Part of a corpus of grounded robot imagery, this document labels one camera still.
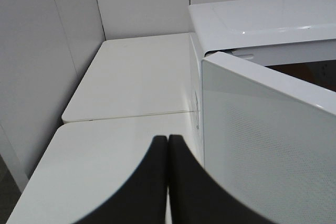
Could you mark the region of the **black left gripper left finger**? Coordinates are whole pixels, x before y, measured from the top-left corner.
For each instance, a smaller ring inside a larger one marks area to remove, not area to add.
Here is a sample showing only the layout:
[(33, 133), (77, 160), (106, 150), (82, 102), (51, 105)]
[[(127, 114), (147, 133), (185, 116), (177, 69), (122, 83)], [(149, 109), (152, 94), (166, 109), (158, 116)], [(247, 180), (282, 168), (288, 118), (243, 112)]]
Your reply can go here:
[(125, 153), (107, 150), (62, 170), (55, 223), (164, 223), (167, 137)]

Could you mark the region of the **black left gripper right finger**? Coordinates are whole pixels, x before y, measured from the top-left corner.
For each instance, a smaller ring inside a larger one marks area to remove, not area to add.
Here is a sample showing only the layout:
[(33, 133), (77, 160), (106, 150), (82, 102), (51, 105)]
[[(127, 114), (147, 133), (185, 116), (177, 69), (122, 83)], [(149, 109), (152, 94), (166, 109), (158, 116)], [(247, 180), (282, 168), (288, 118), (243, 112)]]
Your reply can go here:
[(170, 135), (167, 155), (173, 223), (265, 223), (210, 177), (181, 135)]

